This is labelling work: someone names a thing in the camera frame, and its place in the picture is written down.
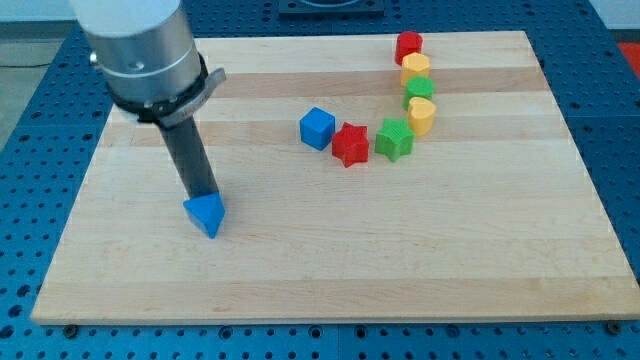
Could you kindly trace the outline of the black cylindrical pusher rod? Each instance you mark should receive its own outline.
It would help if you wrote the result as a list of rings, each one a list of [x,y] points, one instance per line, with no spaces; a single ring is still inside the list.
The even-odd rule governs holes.
[[[218,185],[195,120],[187,118],[161,136],[189,198],[218,193]]]

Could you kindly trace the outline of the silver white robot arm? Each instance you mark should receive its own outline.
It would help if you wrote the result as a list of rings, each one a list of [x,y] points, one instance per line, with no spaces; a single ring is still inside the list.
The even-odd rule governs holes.
[[[113,102],[159,129],[189,197],[219,192],[194,113],[226,80],[210,71],[181,0],[71,0]]]

